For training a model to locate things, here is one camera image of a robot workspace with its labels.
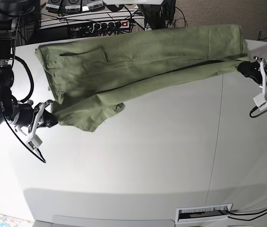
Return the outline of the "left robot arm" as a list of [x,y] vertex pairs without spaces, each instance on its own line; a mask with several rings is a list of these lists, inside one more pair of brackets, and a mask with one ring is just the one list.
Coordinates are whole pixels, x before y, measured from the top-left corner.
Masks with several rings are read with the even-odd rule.
[[[263,67],[264,67],[264,71],[267,77],[267,63],[263,63]],[[262,75],[260,72],[260,63],[258,63],[257,61],[243,62],[239,64],[237,69],[244,77],[252,79],[258,85],[262,85],[263,79],[262,79]]]

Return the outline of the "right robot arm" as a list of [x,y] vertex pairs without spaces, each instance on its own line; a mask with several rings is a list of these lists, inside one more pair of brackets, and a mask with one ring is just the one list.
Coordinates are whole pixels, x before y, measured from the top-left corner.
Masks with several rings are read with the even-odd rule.
[[[34,7],[27,8],[25,0],[0,0],[0,124],[4,121],[19,127],[32,129],[53,127],[57,117],[42,110],[41,104],[32,107],[30,97],[34,91],[32,73],[26,62],[16,56],[16,38],[19,21],[34,12]],[[27,72],[30,89],[28,94],[17,100],[11,91],[14,84],[13,64],[18,61]]]

